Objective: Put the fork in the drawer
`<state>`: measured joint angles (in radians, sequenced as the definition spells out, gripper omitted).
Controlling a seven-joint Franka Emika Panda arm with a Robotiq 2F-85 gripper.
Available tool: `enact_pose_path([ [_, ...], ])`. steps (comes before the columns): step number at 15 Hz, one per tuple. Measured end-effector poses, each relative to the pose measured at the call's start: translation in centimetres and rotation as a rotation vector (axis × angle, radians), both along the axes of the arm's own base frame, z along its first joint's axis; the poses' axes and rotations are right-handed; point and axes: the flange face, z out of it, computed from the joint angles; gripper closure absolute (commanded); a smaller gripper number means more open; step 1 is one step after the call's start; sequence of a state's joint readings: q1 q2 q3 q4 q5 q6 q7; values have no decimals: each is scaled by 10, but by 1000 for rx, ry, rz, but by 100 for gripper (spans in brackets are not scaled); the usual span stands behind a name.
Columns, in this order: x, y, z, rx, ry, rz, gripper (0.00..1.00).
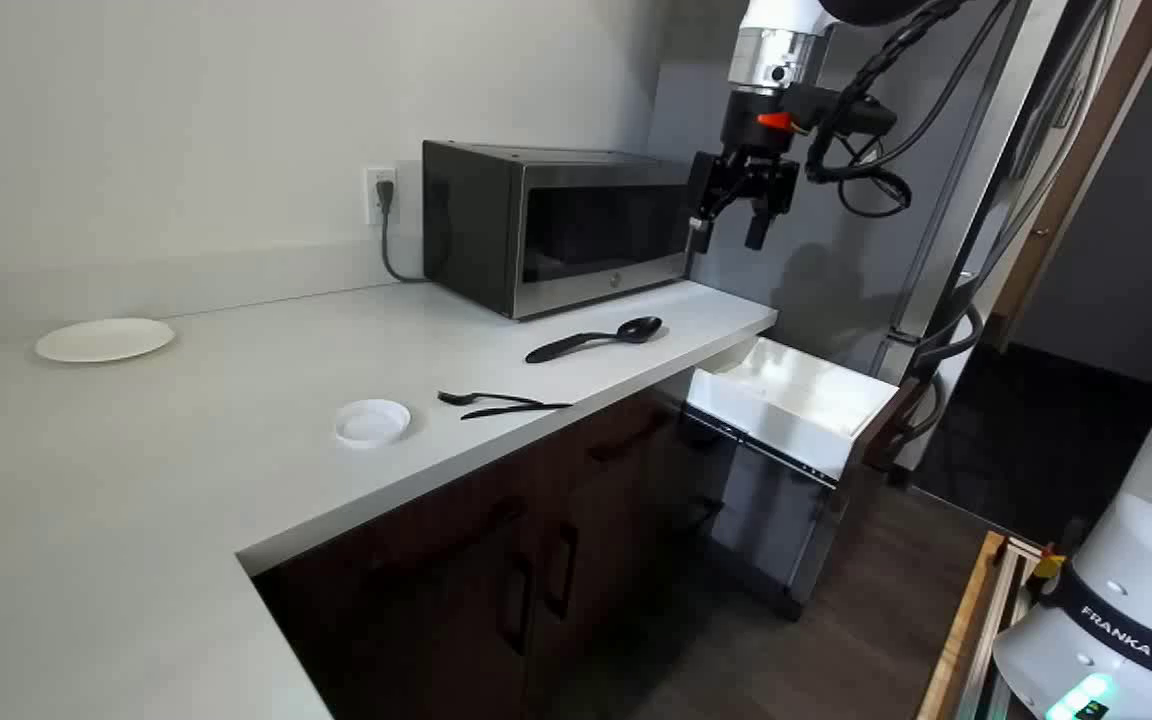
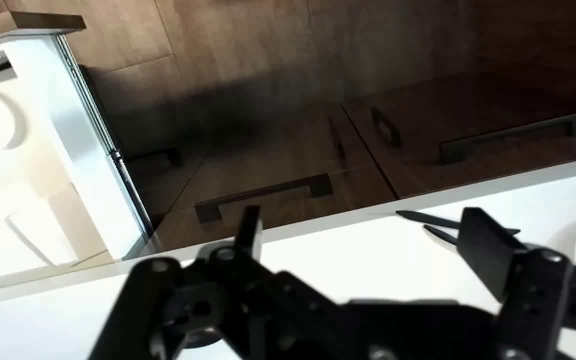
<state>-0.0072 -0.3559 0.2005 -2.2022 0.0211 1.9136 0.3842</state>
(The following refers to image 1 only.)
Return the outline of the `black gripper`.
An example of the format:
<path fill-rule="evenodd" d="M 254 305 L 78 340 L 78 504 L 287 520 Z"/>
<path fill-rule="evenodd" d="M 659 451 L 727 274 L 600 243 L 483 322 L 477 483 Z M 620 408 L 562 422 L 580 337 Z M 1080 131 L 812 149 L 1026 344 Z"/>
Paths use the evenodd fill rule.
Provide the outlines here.
<path fill-rule="evenodd" d="M 742 247 L 761 252 L 772 225 L 791 203 L 794 163 L 789 160 L 794 113 L 778 91 L 731 91 L 719 154 L 699 154 L 699 197 L 687 197 L 684 237 L 692 252 L 709 252 L 713 217 L 731 200 L 752 203 Z"/>

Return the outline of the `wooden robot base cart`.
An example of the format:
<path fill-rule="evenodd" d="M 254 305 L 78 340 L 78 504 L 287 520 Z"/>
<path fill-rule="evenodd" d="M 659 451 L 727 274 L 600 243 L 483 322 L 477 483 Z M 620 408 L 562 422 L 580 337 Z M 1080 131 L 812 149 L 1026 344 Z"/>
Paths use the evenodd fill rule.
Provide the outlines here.
<path fill-rule="evenodd" d="M 1003 534 L 979 539 L 914 720 L 1031 720 L 991 660 L 996 639 L 1026 613 L 1040 548 Z"/>

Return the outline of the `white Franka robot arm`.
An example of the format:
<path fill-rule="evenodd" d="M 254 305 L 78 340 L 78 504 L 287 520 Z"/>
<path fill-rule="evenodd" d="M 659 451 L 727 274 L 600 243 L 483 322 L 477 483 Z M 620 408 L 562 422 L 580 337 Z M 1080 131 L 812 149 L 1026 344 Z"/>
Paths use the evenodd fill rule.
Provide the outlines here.
<path fill-rule="evenodd" d="M 752 203 L 746 243 L 791 203 L 794 173 L 814 184 L 906 184 L 872 154 L 826 163 L 835 138 L 883 142 L 897 115 L 868 98 L 906 44 L 964 0 L 746 0 L 727 63 L 715 154 L 687 177 L 684 234 Z M 991 651 L 1035 720 L 1152 720 L 1152 427 L 1090 538 L 1045 582 L 1035 605 Z"/>

